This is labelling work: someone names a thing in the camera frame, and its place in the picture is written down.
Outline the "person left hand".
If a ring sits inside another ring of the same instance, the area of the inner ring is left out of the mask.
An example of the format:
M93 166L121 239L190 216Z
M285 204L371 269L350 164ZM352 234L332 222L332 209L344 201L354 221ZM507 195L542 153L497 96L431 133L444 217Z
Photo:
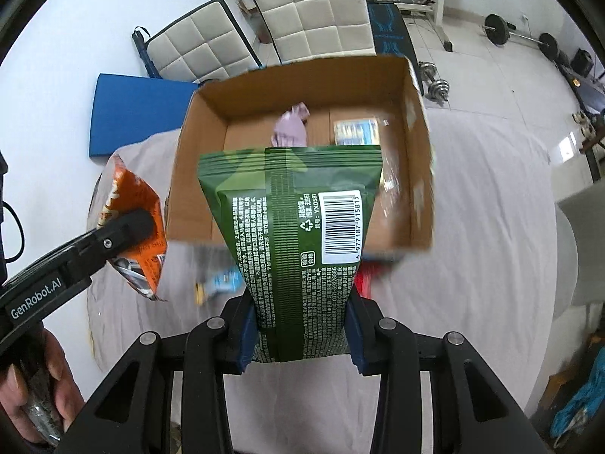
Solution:
M85 402L51 332L27 337L25 349L33 354L1 371L1 405L25 441L55 448Z

